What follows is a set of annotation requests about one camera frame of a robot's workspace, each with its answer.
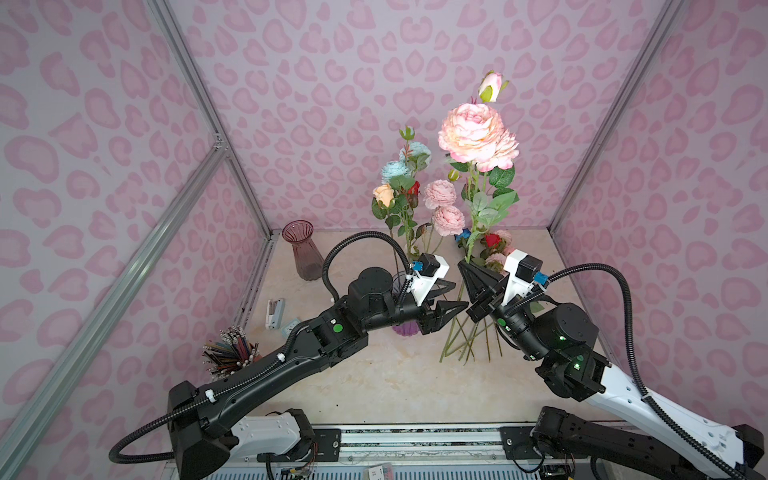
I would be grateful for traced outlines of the pink peony stem with bud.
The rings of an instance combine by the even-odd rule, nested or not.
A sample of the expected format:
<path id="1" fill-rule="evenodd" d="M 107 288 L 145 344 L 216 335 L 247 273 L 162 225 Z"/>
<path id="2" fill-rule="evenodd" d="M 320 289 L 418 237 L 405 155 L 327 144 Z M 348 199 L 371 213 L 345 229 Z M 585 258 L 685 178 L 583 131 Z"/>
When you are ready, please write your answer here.
<path id="1" fill-rule="evenodd" d="M 457 206 L 455 185 L 449 180 L 430 182 L 422 192 L 422 200 L 430 212 L 425 247 L 428 253 L 434 253 L 444 238 L 463 234 L 466 218 Z"/>

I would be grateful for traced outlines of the peach rose stem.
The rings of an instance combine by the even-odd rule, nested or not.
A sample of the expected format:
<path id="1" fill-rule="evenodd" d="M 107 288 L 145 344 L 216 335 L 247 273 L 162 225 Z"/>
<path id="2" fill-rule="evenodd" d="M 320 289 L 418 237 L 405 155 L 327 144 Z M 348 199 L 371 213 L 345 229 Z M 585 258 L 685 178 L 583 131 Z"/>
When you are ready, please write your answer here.
<path id="1" fill-rule="evenodd" d="M 375 218 L 382 220 L 392 237 L 400 237 L 405 242 L 404 250 L 410 260 L 415 260 L 416 222 L 412 195 L 406 190 L 395 189 L 390 184 L 382 184 L 373 191 L 371 210 Z"/>

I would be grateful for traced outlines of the light blue rose stem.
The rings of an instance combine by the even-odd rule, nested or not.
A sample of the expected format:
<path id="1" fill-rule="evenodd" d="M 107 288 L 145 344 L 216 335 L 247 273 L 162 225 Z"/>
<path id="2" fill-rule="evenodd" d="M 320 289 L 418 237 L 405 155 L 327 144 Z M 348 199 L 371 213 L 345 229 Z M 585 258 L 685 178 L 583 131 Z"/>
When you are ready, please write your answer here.
<path id="1" fill-rule="evenodd" d="M 431 164 L 432 152 L 427 145 L 416 140 L 416 132 L 412 126 L 404 126 L 399 130 L 399 134 L 404 144 L 397 159 L 386 163 L 380 175 L 383 184 L 407 191 L 418 181 L 417 175 Z"/>

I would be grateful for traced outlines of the large pink peony stem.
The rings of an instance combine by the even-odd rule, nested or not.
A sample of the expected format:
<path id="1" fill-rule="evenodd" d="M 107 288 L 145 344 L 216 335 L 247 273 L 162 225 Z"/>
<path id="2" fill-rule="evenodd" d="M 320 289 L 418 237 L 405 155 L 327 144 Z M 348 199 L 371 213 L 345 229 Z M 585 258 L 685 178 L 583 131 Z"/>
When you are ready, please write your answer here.
<path id="1" fill-rule="evenodd" d="M 520 144 L 494 107 L 508 85 L 501 73 L 487 72 L 476 94 L 451 109 L 438 131 L 451 177 L 464 180 L 460 196 L 469 212 L 469 235 L 461 243 L 467 263 L 473 261 L 481 239 L 508 217 L 519 200 L 511 183 Z"/>

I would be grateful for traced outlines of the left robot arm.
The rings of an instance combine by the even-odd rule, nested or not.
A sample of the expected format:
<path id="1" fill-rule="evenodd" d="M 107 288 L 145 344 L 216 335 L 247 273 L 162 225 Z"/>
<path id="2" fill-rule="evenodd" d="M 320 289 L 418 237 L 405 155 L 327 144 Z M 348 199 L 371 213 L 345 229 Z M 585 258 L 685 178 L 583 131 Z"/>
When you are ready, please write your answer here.
<path id="1" fill-rule="evenodd" d="M 392 275 L 363 270 L 346 295 L 317 317 L 300 323 L 286 343 L 224 379 L 169 395 L 177 414 L 169 426 L 174 460 L 182 479 L 203 479 L 232 454 L 256 460 L 304 462 L 316 452 L 316 435 L 300 409 L 247 420 L 259 405 L 301 380 L 331 368 L 369 344 L 373 330 L 416 322 L 428 335 L 467 308 L 443 301 L 431 290 L 416 298 L 393 292 Z"/>

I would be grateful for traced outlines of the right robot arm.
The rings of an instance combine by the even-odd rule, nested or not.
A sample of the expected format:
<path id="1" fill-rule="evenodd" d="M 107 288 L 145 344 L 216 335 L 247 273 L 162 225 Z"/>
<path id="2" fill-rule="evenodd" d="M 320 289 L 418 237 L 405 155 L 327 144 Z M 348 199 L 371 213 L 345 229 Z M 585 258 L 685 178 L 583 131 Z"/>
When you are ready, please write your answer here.
<path id="1" fill-rule="evenodd" d="M 649 389 L 640 374 L 634 345 L 629 284 L 616 268 L 586 263 L 541 273 L 541 261 L 526 254 L 508 257 L 503 274 L 462 260 L 469 317 L 492 318 L 500 335 L 530 361 L 558 397 L 586 402 L 632 425 L 631 430 L 586 421 L 545 407 L 530 433 L 536 448 L 552 456 L 586 455 L 657 479 L 758 479 L 763 434 L 746 424 L 728 426 L 699 415 Z M 618 283 L 629 368 L 622 370 L 595 350 L 598 327 L 573 303 L 555 302 L 534 316 L 533 302 L 549 301 L 550 284 L 576 273 L 604 272 Z"/>

